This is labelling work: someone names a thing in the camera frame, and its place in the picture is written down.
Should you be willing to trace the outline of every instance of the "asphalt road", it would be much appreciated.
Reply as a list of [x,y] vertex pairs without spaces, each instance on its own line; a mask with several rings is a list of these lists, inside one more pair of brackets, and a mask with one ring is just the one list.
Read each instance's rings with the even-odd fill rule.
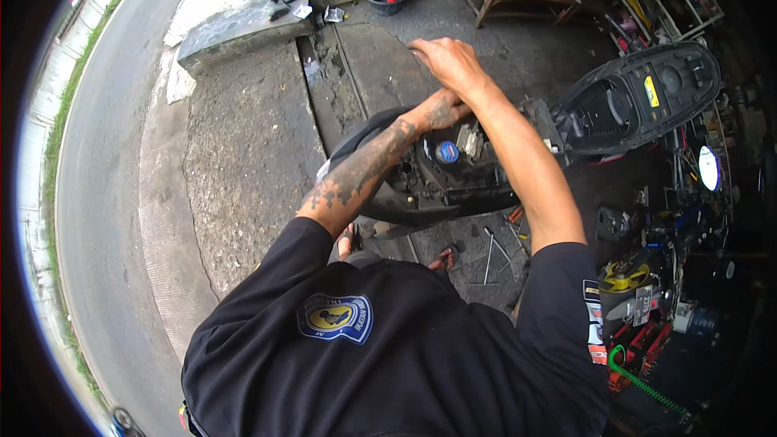
[[151,294],[138,230],[138,153],[156,67],[180,0],[125,0],[92,53],[62,143],[60,268],[95,378],[151,435],[188,435],[180,363]]

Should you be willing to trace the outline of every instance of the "man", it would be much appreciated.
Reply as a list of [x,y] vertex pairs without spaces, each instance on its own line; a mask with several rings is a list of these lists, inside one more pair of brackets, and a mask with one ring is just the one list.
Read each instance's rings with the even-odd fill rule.
[[[261,267],[200,325],[183,364],[205,434],[599,435],[601,308],[580,213],[558,164],[467,44],[410,44],[444,88],[303,201]],[[531,227],[516,327],[418,264],[327,266],[333,239],[424,132],[475,112]]]

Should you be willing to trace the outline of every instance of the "green coiled hose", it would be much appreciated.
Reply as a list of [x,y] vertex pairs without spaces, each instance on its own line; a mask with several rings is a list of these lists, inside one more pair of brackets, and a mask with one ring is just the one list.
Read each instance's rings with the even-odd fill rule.
[[645,382],[637,378],[635,375],[631,374],[628,370],[624,369],[621,366],[618,366],[618,364],[615,361],[615,356],[618,352],[623,352],[623,358],[624,360],[626,360],[626,349],[624,349],[622,345],[615,346],[612,349],[612,351],[610,351],[610,354],[607,356],[607,366],[609,366],[612,371],[616,372],[617,374],[626,378],[628,381],[632,382],[634,386],[636,386],[643,392],[655,398],[658,403],[661,403],[662,405],[672,410],[673,412],[679,413],[683,417],[683,419],[689,420],[691,418],[692,416],[691,412],[685,410],[685,408],[669,400],[661,393],[658,393],[657,391],[655,391],[653,388],[650,388],[648,384],[646,384]]

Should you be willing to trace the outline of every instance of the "concrete floor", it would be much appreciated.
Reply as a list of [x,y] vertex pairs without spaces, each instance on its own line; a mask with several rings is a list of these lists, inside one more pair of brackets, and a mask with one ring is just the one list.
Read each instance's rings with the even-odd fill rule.
[[[586,25],[554,28],[543,21],[494,18],[487,19],[476,31],[474,15],[463,0],[408,0],[391,17],[373,14],[364,1],[343,8],[349,18],[337,24],[342,53],[368,116],[395,106],[417,104],[441,86],[407,50],[406,45],[414,38],[447,35],[471,44],[483,69],[516,104],[527,97],[543,98],[552,104],[582,75],[617,56],[610,39]],[[328,152],[344,133],[362,121],[362,113],[342,65],[333,28],[318,32],[313,44],[313,50],[301,48],[305,50],[301,55],[303,62],[315,66],[308,67],[315,70],[308,74],[308,84]],[[578,165],[566,172],[598,265],[618,257],[625,247],[595,240],[596,209],[604,204],[633,212],[634,190],[644,185],[651,186],[653,202],[663,203],[661,186],[664,174],[669,172],[663,162],[660,152],[635,151],[612,163]],[[518,249],[503,214],[460,218],[411,236],[423,264],[430,263],[445,246],[456,243],[461,248],[461,260],[450,277],[461,296],[468,302],[485,303],[509,313],[527,276],[526,260],[518,255],[510,267],[497,273],[506,261],[494,248],[489,282],[497,283],[482,285],[488,254],[483,228],[493,230],[509,255]],[[522,233],[529,234],[527,225]],[[403,239],[380,243],[369,240],[366,245],[386,257],[413,260]]]

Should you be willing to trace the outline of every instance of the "black cloth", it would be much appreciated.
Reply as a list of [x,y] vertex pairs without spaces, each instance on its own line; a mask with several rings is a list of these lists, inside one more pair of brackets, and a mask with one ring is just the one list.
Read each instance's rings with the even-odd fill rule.
[[584,279],[595,279],[588,247],[539,250],[513,327],[422,265],[327,266],[332,245],[315,221],[291,220],[259,269],[195,331],[183,393],[210,437],[599,435],[605,427],[606,365],[589,349],[597,326],[601,336],[597,291],[584,302]]

